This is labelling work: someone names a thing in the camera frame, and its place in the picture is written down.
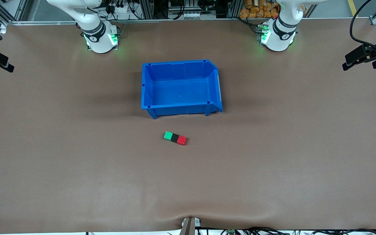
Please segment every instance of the table surface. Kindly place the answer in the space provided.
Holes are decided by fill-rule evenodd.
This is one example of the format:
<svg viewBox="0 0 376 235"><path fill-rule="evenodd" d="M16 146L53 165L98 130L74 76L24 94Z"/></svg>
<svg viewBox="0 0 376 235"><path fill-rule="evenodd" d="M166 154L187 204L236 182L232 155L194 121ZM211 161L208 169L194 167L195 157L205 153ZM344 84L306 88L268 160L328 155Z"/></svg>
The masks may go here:
<svg viewBox="0 0 376 235"><path fill-rule="evenodd" d="M376 228L376 70L342 71L349 19L285 52L238 21L131 24L86 50L73 25L10 26L0 52L0 233ZM376 42L376 26L355 35ZM145 62L210 59L224 113L151 119ZM189 138L163 140L165 131Z"/></svg>

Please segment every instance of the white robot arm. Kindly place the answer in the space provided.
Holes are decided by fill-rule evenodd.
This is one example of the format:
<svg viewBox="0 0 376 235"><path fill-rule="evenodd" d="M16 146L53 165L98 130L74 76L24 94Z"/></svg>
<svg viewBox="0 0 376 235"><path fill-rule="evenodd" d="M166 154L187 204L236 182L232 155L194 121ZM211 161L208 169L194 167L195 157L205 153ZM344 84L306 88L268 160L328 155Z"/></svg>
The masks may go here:
<svg viewBox="0 0 376 235"><path fill-rule="evenodd" d="M303 19L301 5L319 4L327 0L277 0L281 6L281 12L276 19L265 22L268 25L268 33L262 38L261 43L275 52L281 52L288 48L295 36L295 29Z"/></svg>
<svg viewBox="0 0 376 235"><path fill-rule="evenodd" d="M88 46L97 53L109 52L118 46L117 27L103 21L89 9L98 7L101 0L47 0L47 2L70 15L84 32Z"/></svg>

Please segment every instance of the blue tray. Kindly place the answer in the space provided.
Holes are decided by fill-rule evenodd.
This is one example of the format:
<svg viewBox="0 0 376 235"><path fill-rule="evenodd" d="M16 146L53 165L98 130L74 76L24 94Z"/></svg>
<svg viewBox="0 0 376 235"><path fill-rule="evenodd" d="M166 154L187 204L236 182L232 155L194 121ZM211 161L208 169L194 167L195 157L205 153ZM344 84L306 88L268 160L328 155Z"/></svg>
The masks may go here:
<svg viewBox="0 0 376 235"><path fill-rule="evenodd" d="M217 67L209 60L143 64L142 109L153 119L222 112Z"/></svg>

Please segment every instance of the green cube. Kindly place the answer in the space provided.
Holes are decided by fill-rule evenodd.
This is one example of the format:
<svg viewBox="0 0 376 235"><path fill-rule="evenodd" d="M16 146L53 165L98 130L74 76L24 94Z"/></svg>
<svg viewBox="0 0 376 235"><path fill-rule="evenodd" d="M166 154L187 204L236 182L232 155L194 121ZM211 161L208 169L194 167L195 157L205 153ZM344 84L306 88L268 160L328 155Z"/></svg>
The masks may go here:
<svg viewBox="0 0 376 235"><path fill-rule="evenodd" d="M165 134L164 134L164 139L167 139L167 140L170 140L171 138L172 138L172 133L171 132L169 132L169 131L167 131L167 132L165 132Z"/></svg>

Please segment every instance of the yellow line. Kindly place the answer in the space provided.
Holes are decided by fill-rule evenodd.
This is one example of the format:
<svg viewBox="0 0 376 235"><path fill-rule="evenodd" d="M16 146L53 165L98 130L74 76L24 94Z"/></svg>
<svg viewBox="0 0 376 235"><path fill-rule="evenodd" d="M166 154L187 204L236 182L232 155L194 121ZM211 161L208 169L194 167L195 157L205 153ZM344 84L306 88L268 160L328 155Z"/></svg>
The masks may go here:
<svg viewBox="0 0 376 235"><path fill-rule="evenodd" d="M351 12L353 16L356 13L355 3L353 2L353 0L348 0L348 3L349 3L349 7L351 8Z"/></svg>

